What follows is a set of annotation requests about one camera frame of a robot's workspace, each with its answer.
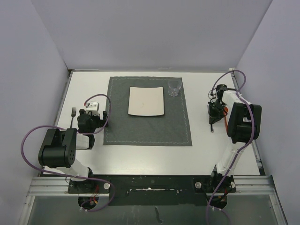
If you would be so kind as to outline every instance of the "gray wall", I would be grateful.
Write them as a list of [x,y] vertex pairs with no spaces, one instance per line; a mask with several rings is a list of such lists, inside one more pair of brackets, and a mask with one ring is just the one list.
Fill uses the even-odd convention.
[[299,0],[273,0],[237,66],[247,75],[242,93],[262,105],[259,150],[289,225],[300,221],[299,9]]
[[237,65],[271,0],[32,2],[69,69],[212,72]]
[[[68,71],[29,0],[0,2],[0,221],[15,225],[33,175],[21,140],[37,125],[53,124]],[[38,165],[45,130],[25,143]]]

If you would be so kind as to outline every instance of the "cable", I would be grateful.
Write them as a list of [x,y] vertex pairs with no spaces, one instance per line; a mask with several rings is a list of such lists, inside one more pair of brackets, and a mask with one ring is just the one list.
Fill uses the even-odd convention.
[[210,90],[210,91],[208,92],[208,94],[207,94],[207,97],[208,97],[210,100],[213,100],[213,99],[216,98],[216,97],[214,97],[214,94],[213,94],[213,91],[214,91],[215,89],[217,89],[217,88],[214,88],[213,90]]
[[93,195],[91,195],[91,197],[90,197],[90,202],[92,202],[92,200],[95,200],[95,196],[98,194],[98,191],[99,191],[99,185],[97,184],[97,185],[96,185],[95,192],[94,192]]
[[228,112],[225,109],[226,107],[223,108],[223,115],[226,117],[228,115]]
[[105,95],[105,94],[96,94],[96,95],[93,95],[92,97],[88,98],[88,99],[84,102],[84,105],[86,106],[86,104],[87,104],[87,102],[88,102],[89,100],[91,100],[92,98],[97,97],[97,96],[105,96],[105,97],[107,98],[108,102],[109,102],[109,109],[108,109],[108,114],[107,114],[106,122],[105,122],[105,124],[103,125],[103,127],[101,127],[98,131],[96,131],[96,132],[94,132],[94,133],[79,133],[79,134],[81,134],[81,135],[95,135],[95,134],[100,133],[100,132],[105,128],[105,126],[107,125],[108,120],[109,120],[109,118],[110,118],[110,116],[111,116],[111,110],[112,110],[111,100],[110,100],[110,98],[109,98],[107,95]]
[[228,108],[225,106],[224,107],[224,112],[225,112],[225,114],[224,114],[224,122],[225,122],[225,128],[226,128],[226,132],[227,132],[227,115],[228,115]]
[[227,219],[229,221],[229,224],[232,224],[230,216],[228,215],[228,213],[225,210],[221,210],[221,212],[225,214],[225,216],[227,217]]
[[[80,205],[80,208],[82,207],[83,209],[84,209],[84,207],[83,207],[83,205],[85,204],[85,203],[89,203],[90,202],[90,200],[88,199],[88,200],[86,200],[86,201],[84,201],[83,203],[81,203],[81,205]],[[95,212],[95,211],[99,211],[99,210],[101,210],[101,209],[103,209],[104,207],[101,207],[100,209],[97,209],[97,210],[88,210],[88,212]]]
[[236,91],[236,92],[238,93],[238,92],[244,87],[244,85],[245,85],[245,83],[246,83],[246,75],[244,74],[244,72],[242,72],[242,71],[240,71],[240,70],[238,70],[238,69],[233,69],[233,70],[231,70],[231,71],[228,71],[227,73],[224,73],[222,76],[220,76],[219,79],[217,79],[217,81],[216,81],[216,82],[214,83],[214,85],[212,86],[211,91],[214,90],[214,88],[215,88],[217,82],[218,82],[223,76],[225,76],[225,75],[227,75],[227,74],[229,74],[229,73],[232,73],[232,72],[239,72],[239,73],[241,73],[241,74],[244,76],[244,82],[243,82],[243,84],[242,84],[242,85],[240,86],[240,88]]
[[[103,126],[103,128],[105,127],[105,125],[107,124],[108,122],[108,119],[109,119],[109,115],[110,115],[110,112],[111,112],[111,100],[110,98],[107,96],[107,95],[104,95],[104,94],[98,94],[98,95],[94,95],[92,96],[91,98],[95,97],[95,96],[105,96],[107,97],[108,101],[109,101],[109,113],[108,113],[108,116],[107,116],[107,120]],[[68,174],[63,174],[63,173],[59,173],[59,172],[54,172],[54,171],[49,171],[49,170],[44,170],[44,169],[41,169],[41,168],[38,168],[36,167],[35,165],[31,164],[28,159],[26,158],[25,154],[24,154],[24,144],[25,144],[25,141],[27,139],[27,137],[35,130],[37,129],[40,129],[40,128],[55,128],[55,129],[59,129],[59,130],[64,130],[64,128],[61,128],[61,127],[57,127],[57,126],[51,126],[51,125],[41,125],[41,126],[38,126],[38,127],[35,127],[33,129],[31,129],[30,131],[28,131],[28,133],[25,135],[25,137],[23,138],[22,142],[21,142],[21,155],[22,155],[22,158],[23,160],[25,161],[25,163],[27,163],[27,165],[29,165],[31,168],[35,169],[35,170],[38,170],[38,171],[41,171],[41,172],[44,172],[44,173],[51,173],[51,174],[54,174],[54,175],[58,175],[58,176],[62,176],[62,177],[70,177],[70,178],[78,178],[78,179],[84,179],[84,180],[94,180],[94,181],[100,181],[100,182],[104,182],[104,183],[108,183],[111,185],[112,189],[113,189],[113,195],[111,197],[111,199],[105,204],[103,205],[102,207],[100,207],[99,209],[91,209],[91,210],[86,210],[88,212],[95,212],[95,211],[99,211],[103,208],[105,208],[107,205],[109,205],[109,203],[112,202],[112,200],[114,199],[115,197],[115,194],[116,194],[116,187],[109,181],[107,180],[103,180],[103,179],[99,179],[99,178],[92,178],[92,177],[82,177],[82,176],[73,176],[73,175],[68,175]]]
[[225,191],[226,191],[226,193],[224,193],[224,195],[222,195],[221,197],[220,197],[220,201],[223,199],[223,198],[225,198],[226,197],[226,195],[228,195],[230,192],[232,192],[232,188],[229,190],[229,191],[227,191],[226,189],[225,189]]
[[[243,82],[243,84],[242,84],[241,87],[236,91],[236,96],[237,96],[238,98],[240,98],[239,91],[242,89],[242,87],[243,87],[243,86],[245,85],[245,83],[246,83],[246,75],[245,75],[242,71],[240,71],[240,70],[232,70],[232,71],[229,71],[229,72],[223,74],[222,76],[220,76],[220,78],[217,79],[217,81],[216,81],[215,84],[213,85],[212,90],[214,90],[215,85],[217,84],[217,82],[218,82],[223,76],[225,76],[225,75],[228,74],[228,73],[234,72],[234,71],[240,72],[240,73],[243,74],[243,76],[244,76],[244,82]],[[247,107],[247,109],[248,109],[248,111],[249,111],[249,114],[250,114],[250,118],[251,118],[251,136],[250,136],[249,141],[248,141],[243,147],[241,147],[241,148],[237,151],[237,153],[240,153],[244,148],[246,148],[246,147],[253,141],[253,138],[254,138],[254,131],[255,131],[254,117],[253,117],[253,113],[252,113],[252,111],[251,111],[251,108],[250,108],[249,104],[247,103],[247,101],[245,101],[244,99],[240,98],[240,101],[243,102],[243,103],[246,105],[246,107]],[[226,178],[226,176],[228,175],[228,173],[230,172],[230,170],[231,170],[231,168],[233,167],[233,164],[234,164],[234,162],[235,162],[235,160],[236,160],[237,157],[238,157],[238,154],[235,154],[235,156],[234,156],[234,158],[233,158],[233,161],[231,162],[231,164],[230,164],[230,166],[229,166],[229,169],[226,171],[226,173],[224,174],[223,178],[221,179],[221,181],[219,182],[219,184],[218,184],[217,187],[215,188],[214,192],[213,192],[212,195],[210,196],[210,199],[209,199],[208,204],[207,204],[207,207],[206,207],[206,224],[207,224],[207,225],[210,224],[210,223],[209,223],[209,208],[212,207],[212,206],[210,205],[211,200],[212,200],[213,196],[216,194],[216,192],[217,192],[217,190],[219,189],[219,187],[221,186],[221,184],[223,183],[223,181],[225,180],[225,178]],[[231,224],[231,220],[230,220],[229,216],[227,215],[227,213],[225,213],[224,211],[223,211],[223,213],[228,217],[229,222],[230,222],[230,224]]]

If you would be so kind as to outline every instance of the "white plate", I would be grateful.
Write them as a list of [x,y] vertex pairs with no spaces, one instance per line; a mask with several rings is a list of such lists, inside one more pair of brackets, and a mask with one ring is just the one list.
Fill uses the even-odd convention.
[[130,87],[128,114],[134,116],[164,115],[164,88]]

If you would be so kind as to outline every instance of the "dark gray placemat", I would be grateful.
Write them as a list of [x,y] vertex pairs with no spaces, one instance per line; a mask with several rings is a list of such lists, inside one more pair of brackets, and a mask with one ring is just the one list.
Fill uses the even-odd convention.
[[[107,95],[112,101],[112,114],[109,128],[104,130],[104,145],[192,146],[184,84],[178,96],[172,97],[168,94],[169,79],[172,77],[110,78]],[[130,87],[164,87],[165,114],[153,117],[128,115]]]

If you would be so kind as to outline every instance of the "silver fork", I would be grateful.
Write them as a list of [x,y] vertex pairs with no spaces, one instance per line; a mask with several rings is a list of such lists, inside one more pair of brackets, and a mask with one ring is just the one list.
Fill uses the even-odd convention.
[[72,116],[72,120],[71,120],[71,126],[70,126],[70,128],[72,128],[73,118],[76,116],[76,108],[75,107],[72,108],[71,116]]

